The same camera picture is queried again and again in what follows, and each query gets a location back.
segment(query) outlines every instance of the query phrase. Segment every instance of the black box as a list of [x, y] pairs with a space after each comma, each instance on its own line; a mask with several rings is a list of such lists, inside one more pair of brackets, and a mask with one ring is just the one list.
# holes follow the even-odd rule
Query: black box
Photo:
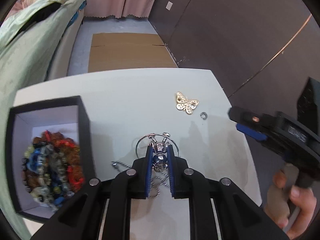
[[61, 132], [79, 144], [80, 164], [84, 180], [95, 178], [91, 150], [90, 120], [80, 96], [57, 98], [12, 107], [5, 137], [5, 165], [9, 192], [15, 211], [34, 221], [44, 223], [53, 212], [39, 205], [22, 184], [21, 165], [24, 152], [32, 138], [49, 130]]

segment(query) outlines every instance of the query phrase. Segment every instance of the white table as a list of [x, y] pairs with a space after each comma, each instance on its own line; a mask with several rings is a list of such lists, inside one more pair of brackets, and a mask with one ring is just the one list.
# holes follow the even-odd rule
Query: white table
[[[199, 100], [192, 115], [177, 110], [177, 91]], [[231, 105], [211, 71], [151, 68], [70, 76], [19, 90], [14, 105], [74, 95], [81, 95], [91, 121], [92, 153], [100, 180], [117, 175], [111, 161], [132, 164], [135, 145], [143, 135], [168, 132], [189, 167], [210, 179], [229, 177], [261, 204], [247, 141], [228, 119]], [[208, 114], [207, 120], [201, 112]], [[145, 148], [139, 152], [145, 154]], [[160, 190], [156, 199], [132, 201], [131, 239], [190, 238], [188, 200], [174, 200], [167, 188]], [[25, 221], [32, 234], [41, 226]]]

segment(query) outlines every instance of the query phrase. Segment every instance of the gray floor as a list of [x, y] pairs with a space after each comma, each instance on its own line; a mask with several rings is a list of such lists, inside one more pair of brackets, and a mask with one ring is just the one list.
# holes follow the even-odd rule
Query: gray floor
[[95, 33], [149, 33], [157, 34], [147, 19], [84, 18], [72, 49], [68, 76], [88, 72], [92, 35]]

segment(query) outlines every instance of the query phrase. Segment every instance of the brown wall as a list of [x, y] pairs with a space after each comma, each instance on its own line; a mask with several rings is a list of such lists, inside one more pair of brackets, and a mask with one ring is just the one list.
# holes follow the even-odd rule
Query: brown wall
[[[264, 66], [309, 15], [301, 0], [156, 0], [149, 21], [178, 66], [212, 70], [232, 105], [296, 117], [307, 77], [320, 81], [320, 29], [313, 17]], [[265, 199], [272, 174], [283, 163], [254, 140], [248, 142]]]

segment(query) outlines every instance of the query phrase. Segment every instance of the gold butterfly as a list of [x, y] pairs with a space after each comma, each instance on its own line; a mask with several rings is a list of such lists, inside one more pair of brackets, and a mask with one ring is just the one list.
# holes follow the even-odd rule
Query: gold butterfly
[[188, 100], [181, 92], [177, 92], [177, 109], [186, 111], [187, 114], [192, 114], [199, 104], [198, 100]]

